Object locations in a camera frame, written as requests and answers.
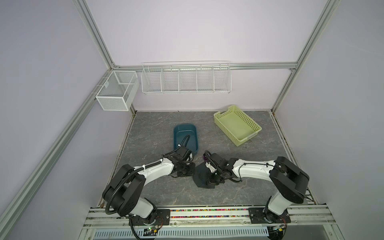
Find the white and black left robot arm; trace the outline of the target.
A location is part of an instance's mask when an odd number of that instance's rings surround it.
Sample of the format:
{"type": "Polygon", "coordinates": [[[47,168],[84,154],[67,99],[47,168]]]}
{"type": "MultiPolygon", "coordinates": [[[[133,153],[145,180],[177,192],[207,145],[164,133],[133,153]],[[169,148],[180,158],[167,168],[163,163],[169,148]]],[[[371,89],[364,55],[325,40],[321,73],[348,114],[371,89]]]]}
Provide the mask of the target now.
{"type": "Polygon", "coordinates": [[[184,178],[194,174],[195,156],[187,148],[189,139],[190,135],[185,136],[175,150],[153,163],[137,167],[129,164],[122,166],[103,191],[105,213],[138,217],[144,224],[154,224],[158,217],[157,207],[141,197],[144,186],[164,176],[184,178]]]}

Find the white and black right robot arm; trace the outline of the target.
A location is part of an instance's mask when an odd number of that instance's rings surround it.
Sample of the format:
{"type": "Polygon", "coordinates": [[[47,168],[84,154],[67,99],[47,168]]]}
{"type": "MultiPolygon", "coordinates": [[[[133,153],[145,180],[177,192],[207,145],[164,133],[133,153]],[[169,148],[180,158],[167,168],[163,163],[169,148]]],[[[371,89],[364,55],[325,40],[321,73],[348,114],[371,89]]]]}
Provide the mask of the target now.
{"type": "Polygon", "coordinates": [[[264,208],[250,209],[252,223],[289,223],[288,207],[305,200],[310,177],[285,157],[274,161],[253,162],[231,158],[205,151],[204,162],[195,168],[193,180],[197,187],[213,189],[229,180],[240,183],[244,178],[272,182],[277,192],[269,197],[264,208]]]}

